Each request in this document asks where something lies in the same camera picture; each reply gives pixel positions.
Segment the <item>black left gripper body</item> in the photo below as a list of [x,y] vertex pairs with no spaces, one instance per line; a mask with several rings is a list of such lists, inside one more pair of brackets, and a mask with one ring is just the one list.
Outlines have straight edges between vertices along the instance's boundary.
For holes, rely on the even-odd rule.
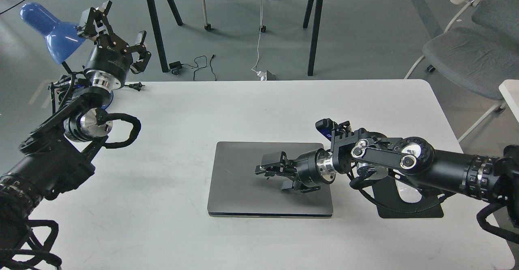
[[128,48],[128,43],[116,34],[101,33],[97,37],[84,69],[93,86],[106,90],[124,86],[132,63]]

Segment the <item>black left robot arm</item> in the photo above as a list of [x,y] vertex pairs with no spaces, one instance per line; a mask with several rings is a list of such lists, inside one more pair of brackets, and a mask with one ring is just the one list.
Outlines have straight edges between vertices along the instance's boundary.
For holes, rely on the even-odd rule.
[[111,1],[83,12],[79,24],[62,22],[38,3],[24,4],[21,19],[46,40],[58,64],[86,40],[94,46],[82,71],[50,84],[53,113],[21,143],[22,159],[1,176],[1,266],[36,269],[45,261],[61,269],[62,260],[50,250],[59,226],[51,220],[30,220],[43,199],[77,189],[95,172],[93,158],[101,148],[132,144],[141,122],[124,113],[108,113],[113,90],[124,87],[128,71],[145,70],[151,53],[143,30],[128,44],[113,32],[107,19]]

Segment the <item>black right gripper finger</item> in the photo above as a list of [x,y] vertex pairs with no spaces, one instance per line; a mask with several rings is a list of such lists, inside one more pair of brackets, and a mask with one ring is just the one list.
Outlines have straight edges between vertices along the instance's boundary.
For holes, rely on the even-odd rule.
[[296,191],[300,191],[301,193],[310,192],[310,187],[304,185],[304,183],[296,178],[296,177],[287,177],[288,180],[283,181],[281,185],[281,190],[293,189]]
[[288,159],[284,151],[273,152],[262,157],[260,165],[255,168],[256,175],[284,176],[288,179],[298,179],[296,162]]

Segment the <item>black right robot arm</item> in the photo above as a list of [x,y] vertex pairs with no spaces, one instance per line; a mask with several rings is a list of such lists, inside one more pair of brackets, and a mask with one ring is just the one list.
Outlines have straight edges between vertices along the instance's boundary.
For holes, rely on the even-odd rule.
[[349,122],[338,124],[326,118],[315,127],[330,141],[330,149],[306,152],[288,159],[284,151],[262,157],[255,174],[287,178],[282,189],[302,193],[332,184],[336,174],[346,174],[350,187],[384,209],[388,206],[365,192],[387,176],[422,195],[441,195],[440,202],[460,193],[487,202],[477,215],[479,226],[493,235],[517,243],[514,232],[493,226],[487,217],[507,207],[514,227],[518,227],[518,146],[504,148],[500,158],[436,150],[420,137],[389,138],[364,128],[352,130]]

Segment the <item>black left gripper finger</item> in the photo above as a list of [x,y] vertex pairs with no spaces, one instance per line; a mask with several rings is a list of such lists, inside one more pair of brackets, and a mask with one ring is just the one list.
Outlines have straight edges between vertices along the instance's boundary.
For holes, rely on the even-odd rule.
[[102,45],[101,39],[104,38],[108,42],[105,43],[106,46],[114,46],[113,30],[107,20],[111,5],[112,2],[108,0],[98,8],[91,7],[85,10],[81,15],[79,26],[76,27],[77,35],[82,39],[89,39],[99,46]]
[[[151,53],[147,50],[145,46],[145,37],[146,37],[146,30],[141,30],[137,34],[136,43],[133,46],[126,46],[122,50],[123,55],[129,56],[130,61],[130,70],[133,74],[139,74],[145,71],[146,67],[148,66],[148,63],[151,58]],[[139,58],[137,61],[133,61],[132,54],[137,53]]]

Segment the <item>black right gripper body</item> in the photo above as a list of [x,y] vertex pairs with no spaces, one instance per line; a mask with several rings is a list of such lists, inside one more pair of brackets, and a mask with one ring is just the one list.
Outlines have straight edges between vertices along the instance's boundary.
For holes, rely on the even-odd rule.
[[337,171],[332,166],[332,154],[322,148],[306,152],[294,161],[297,181],[294,189],[319,190],[336,179]]

